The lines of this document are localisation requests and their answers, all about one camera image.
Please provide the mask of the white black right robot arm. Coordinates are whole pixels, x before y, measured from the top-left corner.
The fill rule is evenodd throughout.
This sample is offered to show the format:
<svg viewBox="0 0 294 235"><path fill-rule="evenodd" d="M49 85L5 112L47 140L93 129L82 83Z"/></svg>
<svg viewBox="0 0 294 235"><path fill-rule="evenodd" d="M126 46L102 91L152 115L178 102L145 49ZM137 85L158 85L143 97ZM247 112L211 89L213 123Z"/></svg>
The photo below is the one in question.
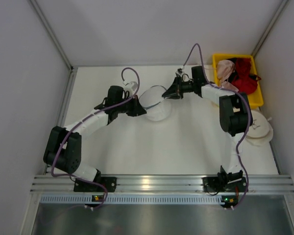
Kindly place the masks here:
<svg viewBox="0 0 294 235"><path fill-rule="evenodd" d="M223 158L218 173L221 183L226 184L236 181L236 177L244 177L248 184L249 175L241 154L241 145L253 121L247 95L219 87L209 81L203 66L191 67L191 76L183 68L178 69L173 83L162 94L162 98L183 99L186 93L194 93L219 108L220 127L230 141L226 146L229 153Z"/></svg>

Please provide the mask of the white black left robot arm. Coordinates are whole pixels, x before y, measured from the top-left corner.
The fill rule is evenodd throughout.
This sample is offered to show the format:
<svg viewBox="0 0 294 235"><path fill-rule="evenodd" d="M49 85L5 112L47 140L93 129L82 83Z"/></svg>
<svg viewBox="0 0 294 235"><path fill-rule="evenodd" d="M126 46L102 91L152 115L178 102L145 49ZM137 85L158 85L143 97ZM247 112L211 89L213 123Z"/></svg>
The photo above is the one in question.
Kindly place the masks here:
<svg viewBox="0 0 294 235"><path fill-rule="evenodd" d="M147 112L136 93L111 86L101 104L77 122L52 128L44 152L44 163L52 167L53 176L70 175L87 182L99 182L100 171L82 162L82 141L109 125L119 114L138 117Z"/></svg>

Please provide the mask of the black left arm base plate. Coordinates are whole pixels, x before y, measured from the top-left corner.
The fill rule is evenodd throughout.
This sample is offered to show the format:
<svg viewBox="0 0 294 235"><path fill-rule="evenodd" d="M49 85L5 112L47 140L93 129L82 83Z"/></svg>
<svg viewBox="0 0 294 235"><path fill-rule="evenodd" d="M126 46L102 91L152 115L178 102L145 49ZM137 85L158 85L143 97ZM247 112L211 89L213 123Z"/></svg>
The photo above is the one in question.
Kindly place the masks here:
<svg viewBox="0 0 294 235"><path fill-rule="evenodd" d="M116 177L101 176L96 183L75 179L74 192L115 192L117 186Z"/></svg>

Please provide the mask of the white mesh laundry bag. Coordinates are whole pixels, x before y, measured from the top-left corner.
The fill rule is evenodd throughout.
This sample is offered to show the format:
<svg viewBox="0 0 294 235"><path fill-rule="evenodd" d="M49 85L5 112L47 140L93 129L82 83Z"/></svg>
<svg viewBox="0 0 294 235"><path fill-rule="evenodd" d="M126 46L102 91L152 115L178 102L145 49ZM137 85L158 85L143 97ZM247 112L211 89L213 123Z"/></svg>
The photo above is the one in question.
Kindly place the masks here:
<svg viewBox="0 0 294 235"><path fill-rule="evenodd" d="M146 110L146 118L150 121L163 121L172 112L169 100L162 97L167 89L161 85L155 85L143 92L139 97L141 106Z"/></svg>

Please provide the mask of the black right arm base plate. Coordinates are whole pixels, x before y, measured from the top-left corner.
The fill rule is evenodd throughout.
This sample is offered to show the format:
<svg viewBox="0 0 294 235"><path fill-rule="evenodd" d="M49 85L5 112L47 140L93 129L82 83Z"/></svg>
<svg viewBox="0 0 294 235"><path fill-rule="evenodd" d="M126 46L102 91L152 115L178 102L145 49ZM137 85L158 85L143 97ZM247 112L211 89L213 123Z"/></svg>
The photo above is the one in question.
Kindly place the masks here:
<svg viewBox="0 0 294 235"><path fill-rule="evenodd" d="M204 177L202 180L203 190L209 195L217 195L223 192L244 192L247 186L245 177L227 183L222 183L217 176Z"/></svg>

